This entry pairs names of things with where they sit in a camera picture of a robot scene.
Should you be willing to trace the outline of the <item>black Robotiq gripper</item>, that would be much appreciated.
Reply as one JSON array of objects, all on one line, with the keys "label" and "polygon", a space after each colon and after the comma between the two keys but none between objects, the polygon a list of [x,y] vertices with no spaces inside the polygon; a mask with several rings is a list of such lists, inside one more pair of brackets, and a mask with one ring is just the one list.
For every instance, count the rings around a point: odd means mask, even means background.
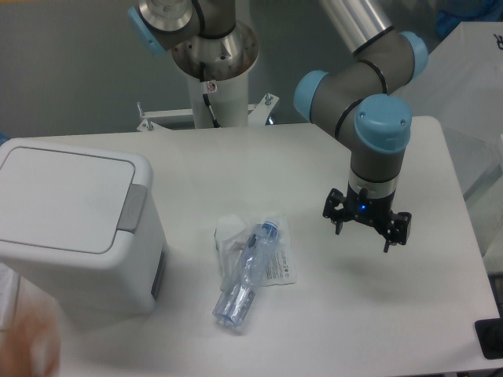
[{"label": "black Robotiq gripper", "polygon": [[387,253],[390,246],[406,245],[411,230],[410,212],[392,212],[394,197],[395,192],[381,198],[369,198],[366,189],[355,192],[348,187],[345,198],[341,191],[332,188],[325,200],[322,216],[334,224],[336,235],[341,233],[343,223],[349,221],[373,227],[384,235],[384,253]]}]

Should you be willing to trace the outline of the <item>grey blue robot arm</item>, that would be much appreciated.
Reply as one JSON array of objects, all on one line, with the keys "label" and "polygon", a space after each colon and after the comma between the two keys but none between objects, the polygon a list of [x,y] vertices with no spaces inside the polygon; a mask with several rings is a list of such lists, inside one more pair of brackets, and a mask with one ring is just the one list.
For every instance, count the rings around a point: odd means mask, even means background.
[{"label": "grey blue robot arm", "polygon": [[[323,215],[336,231],[356,221],[387,246],[403,245],[412,216],[391,207],[412,114],[394,92],[425,69],[427,47],[414,33],[397,32],[373,1],[321,5],[354,57],[338,74],[307,73],[294,92],[296,111],[351,153],[347,190],[329,193]],[[248,73],[259,46],[235,2],[140,1],[128,18],[150,53],[170,53],[185,74],[196,127],[248,124]]]}]

